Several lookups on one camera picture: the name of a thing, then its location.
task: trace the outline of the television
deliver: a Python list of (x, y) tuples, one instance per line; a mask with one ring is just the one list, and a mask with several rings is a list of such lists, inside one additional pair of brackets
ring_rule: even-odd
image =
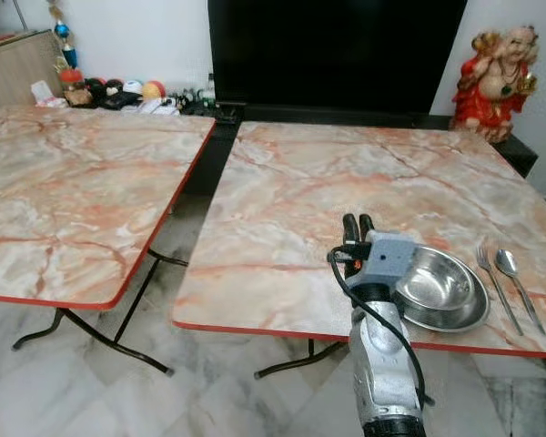
[(208, 0), (220, 104), (428, 113), (467, 0)]

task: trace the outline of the white wall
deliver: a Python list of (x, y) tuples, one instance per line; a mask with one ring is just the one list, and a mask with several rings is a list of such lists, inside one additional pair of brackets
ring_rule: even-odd
[[(46, 0), (18, 0), (30, 29), (54, 20)], [(201, 87), (212, 71), (207, 0), (61, 0), (84, 75)], [(0, 30), (20, 30), (12, 0), (0, 0)]]
[[(30, 28), (52, 27), (45, 0), (19, 4)], [(169, 89), (206, 82), (212, 69), (207, 0), (61, 0), (60, 5), (86, 76), (157, 79)], [(514, 117), (514, 133), (540, 155), (529, 181), (546, 195), (546, 0), (469, 0), (431, 113), (453, 113), (460, 66), (473, 56), (470, 41), (479, 31), (523, 24), (534, 24), (540, 34), (533, 66), (539, 89)], [(0, 0), (0, 28), (21, 28), (12, 0)]]

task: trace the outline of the metal bowl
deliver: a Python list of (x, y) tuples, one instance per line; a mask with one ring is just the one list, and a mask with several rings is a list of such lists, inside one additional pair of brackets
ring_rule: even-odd
[(404, 318), (406, 320), (429, 330), (464, 332), (465, 330), (477, 328), (488, 318), (490, 300), (481, 280), (459, 259), (451, 258), (467, 271), (473, 283), (472, 299), (466, 300), (465, 304), (455, 310), (436, 310), (426, 308), (424, 305), (419, 305), (408, 299), (408, 297), (403, 296), (401, 289), (398, 297), (402, 299), (404, 304)]
[(453, 311), (473, 301), (473, 279), (451, 255), (418, 246), (409, 273), (397, 290), (410, 305), (426, 310)]

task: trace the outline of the marble-pattern tabletop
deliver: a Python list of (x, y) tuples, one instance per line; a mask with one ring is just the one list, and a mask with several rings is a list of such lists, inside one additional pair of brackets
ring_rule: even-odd
[(546, 203), (483, 140), (468, 133), (245, 122), (179, 290), (182, 328), (346, 340), (349, 300), (326, 254), (343, 214), (462, 259), (482, 279), (490, 316), (446, 334), (406, 323), (419, 348), (546, 357), (546, 336), (496, 271), (517, 335), (475, 249), (510, 249), (546, 329)]
[(0, 300), (115, 306), (213, 125), (0, 108)]

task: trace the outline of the marble floor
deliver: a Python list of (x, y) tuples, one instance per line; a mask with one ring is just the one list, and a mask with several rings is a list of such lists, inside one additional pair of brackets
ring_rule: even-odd
[[(209, 199), (183, 196), (154, 249), (189, 256)], [(80, 311), (112, 336), (151, 260), (112, 311)], [(48, 326), (53, 311), (0, 303), (0, 437), (349, 437), (361, 435), (347, 350), (255, 381), (253, 372), (307, 354), (304, 340), (177, 329), (169, 313), (184, 270), (160, 264), (123, 343), (173, 367), (168, 378), (107, 349), (64, 320), (51, 336), (10, 346)], [(419, 351), (430, 436), (546, 437), (546, 363)]]

